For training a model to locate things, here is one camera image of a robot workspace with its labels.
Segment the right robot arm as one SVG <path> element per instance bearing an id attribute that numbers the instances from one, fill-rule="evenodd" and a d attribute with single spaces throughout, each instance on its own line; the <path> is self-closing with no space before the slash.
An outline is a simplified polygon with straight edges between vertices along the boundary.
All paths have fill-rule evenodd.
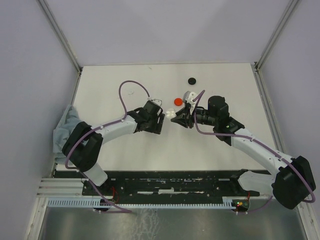
<path id="1" fill-rule="evenodd" d="M 165 116 L 171 122 L 192 129 L 199 125 L 212 126 L 212 132 L 199 131 L 202 135 L 216 136 L 220 141 L 245 153 L 267 170 L 267 174 L 241 170 L 229 183 L 236 196 L 255 191 L 274 197 L 287 209 L 294 209 L 301 202 L 314 203 L 315 180 L 309 161 L 303 156 L 292 157 L 269 147 L 253 135 L 239 121 L 230 116 L 229 106 L 222 96 L 211 96 L 207 108 L 200 107 L 202 95 L 187 91 L 179 111 L 169 109 Z"/>

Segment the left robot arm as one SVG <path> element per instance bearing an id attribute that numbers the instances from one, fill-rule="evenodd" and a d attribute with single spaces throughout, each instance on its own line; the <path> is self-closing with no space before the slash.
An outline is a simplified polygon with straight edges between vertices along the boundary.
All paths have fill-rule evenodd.
<path id="1" fill-rule="evenodd" d="M 64 157 L 68 158 L 77 170 L 93 182 L 93 189 L 99 195 L 106 195 L 111 189 L 108 175 L 98 164 L 98 156 L 103 144 L 124 135 L 148 132 L 159 135 L 165 118 L 162 101 L 148 100 L 143 107 L 129 111 L 124 119 L 104 123 L 93 127 L 78 117 L 72 107 L 66 112 L 62 127 L 71 127 L 68 132 L 59 136 L 57 143 Z"/>

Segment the white earbud charging case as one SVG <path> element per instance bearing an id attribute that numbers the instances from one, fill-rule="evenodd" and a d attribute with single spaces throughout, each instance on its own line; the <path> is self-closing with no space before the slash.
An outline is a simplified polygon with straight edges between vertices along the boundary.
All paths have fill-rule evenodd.
<path id="1" fill-rule="evenodd" d="M 166 112 L 165 112 L 165 116 L 168 118 L 168 119 L 172 119 L 172 118 L 175 118 L 177 115 L 176 115 L 176 111 L 173 109 L 173 108 L 170 108 L 168 109 Z"/>

